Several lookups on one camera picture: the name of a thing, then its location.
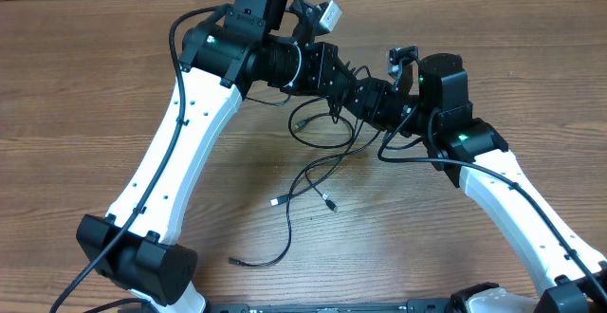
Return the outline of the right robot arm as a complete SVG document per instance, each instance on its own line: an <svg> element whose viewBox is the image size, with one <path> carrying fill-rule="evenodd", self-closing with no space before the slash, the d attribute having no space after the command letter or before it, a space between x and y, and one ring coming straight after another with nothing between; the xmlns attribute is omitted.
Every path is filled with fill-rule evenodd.
<svg viewBox="0 0 607 313"><path fill-rule="evenodd" d="M473 116L462 58L439 53L417 59L413 49L396 48L389 64L393 80L357 80L346 108L390 138L419 136L428 153L423 162L444 172L485 211L538 295L530 299L483 283L451 294L450 311L605 311L605 256L550 207L497 130Z"/></svg>

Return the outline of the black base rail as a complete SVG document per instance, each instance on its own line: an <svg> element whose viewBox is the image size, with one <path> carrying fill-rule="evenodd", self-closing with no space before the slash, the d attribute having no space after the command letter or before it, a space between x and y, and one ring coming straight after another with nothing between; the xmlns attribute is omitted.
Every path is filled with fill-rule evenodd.
<svg viewBox="0 0 607 313"><path fill-rule="evenodd" d="M533 299L506 293L489 295L473 301L478 312L533 312L537 302ZM257 305L209 304L204 312L211 313L447 313L463 312L450 299L410 299L405 303L391 304L287 304Z"/></svg>

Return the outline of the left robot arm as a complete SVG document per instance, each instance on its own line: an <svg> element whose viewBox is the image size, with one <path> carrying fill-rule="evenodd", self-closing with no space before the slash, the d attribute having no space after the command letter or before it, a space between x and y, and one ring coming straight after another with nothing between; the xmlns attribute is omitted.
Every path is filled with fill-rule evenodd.
<svg viewBox="0 0 607 313"><path fill-rule="evenodd" d="M342 11L334 1L235 0L199 9L169 43L171 103L129 185L76 238L89 270L130 292L144 312L202 312L196 253L178 243L193 188L221 132L263 81L291 96L326 97L338 113L354 76L321 41Z"/></svg>

